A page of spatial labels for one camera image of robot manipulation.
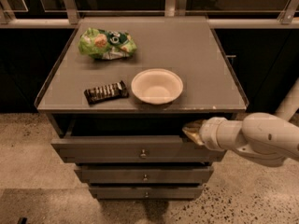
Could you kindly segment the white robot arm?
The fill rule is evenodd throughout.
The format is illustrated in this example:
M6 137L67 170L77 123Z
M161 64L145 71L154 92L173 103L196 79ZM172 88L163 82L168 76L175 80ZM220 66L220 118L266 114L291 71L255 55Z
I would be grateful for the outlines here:
M200 147L231 150L263 166L279 167L287 158L299 161L299 128L267 113L252 113L243 120L199 119L182 131Z

